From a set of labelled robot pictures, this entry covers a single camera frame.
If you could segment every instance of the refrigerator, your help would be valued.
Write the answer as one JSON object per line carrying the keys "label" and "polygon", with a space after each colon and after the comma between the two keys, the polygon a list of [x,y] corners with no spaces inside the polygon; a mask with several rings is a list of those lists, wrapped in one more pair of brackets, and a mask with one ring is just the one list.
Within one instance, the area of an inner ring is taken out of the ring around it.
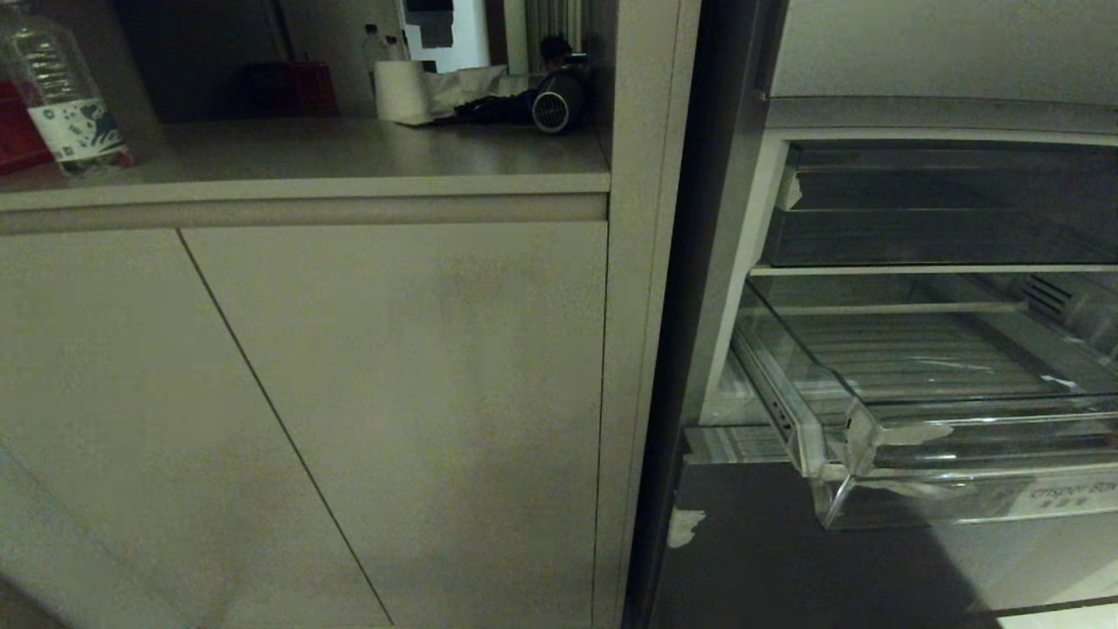
{"label": "refrigerator", "polygon": [[994,4],[703,3],[631,626],[1118,626],[1118,9]]}

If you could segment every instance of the crisper drawer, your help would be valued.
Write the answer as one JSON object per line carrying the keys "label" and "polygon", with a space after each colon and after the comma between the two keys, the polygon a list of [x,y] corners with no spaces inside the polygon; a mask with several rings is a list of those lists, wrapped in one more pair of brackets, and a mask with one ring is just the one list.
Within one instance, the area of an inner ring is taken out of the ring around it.
{"label": "crisper drawer", "polygon": [[1118,511],[1116,287],[751,277],[732,349],[828,528]]}

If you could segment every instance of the refrigerator vent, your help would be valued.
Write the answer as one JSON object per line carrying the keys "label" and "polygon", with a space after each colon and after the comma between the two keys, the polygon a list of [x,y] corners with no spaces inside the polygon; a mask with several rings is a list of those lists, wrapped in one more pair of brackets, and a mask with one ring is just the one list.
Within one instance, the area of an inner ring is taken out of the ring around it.
{"label": "refrigerator vent", "polygon": [[1029,276],[1023,292],[1032,307],[1048,314],[1049,317],[1063,321],[1064,308],[1072,297],[1070,292],[1036,275]]}

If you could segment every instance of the cabinet door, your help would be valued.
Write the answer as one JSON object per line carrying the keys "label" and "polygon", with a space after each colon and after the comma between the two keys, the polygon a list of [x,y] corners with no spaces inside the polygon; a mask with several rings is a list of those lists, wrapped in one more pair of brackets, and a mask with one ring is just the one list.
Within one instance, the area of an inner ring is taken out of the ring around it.
{"label": "cabinet door", "polygon": [[195,625],[387,622],[174,231],[0,239],[0,399],[3,446]]}
{"label": "cabinet door", "polygon": [[395,621],[589,626],[605,222],[186,239]]}

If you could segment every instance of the drawer label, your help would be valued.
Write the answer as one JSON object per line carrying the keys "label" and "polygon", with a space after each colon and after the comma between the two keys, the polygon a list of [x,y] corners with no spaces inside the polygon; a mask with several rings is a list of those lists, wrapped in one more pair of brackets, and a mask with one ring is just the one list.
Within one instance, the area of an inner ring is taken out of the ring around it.
{"label": "drawer label", "polygon": [[1010,507],[1010,515],[1042,516],[1110,509],[1118,511],[1118,478],[1082,483],[1041,480],[1017,495]]}

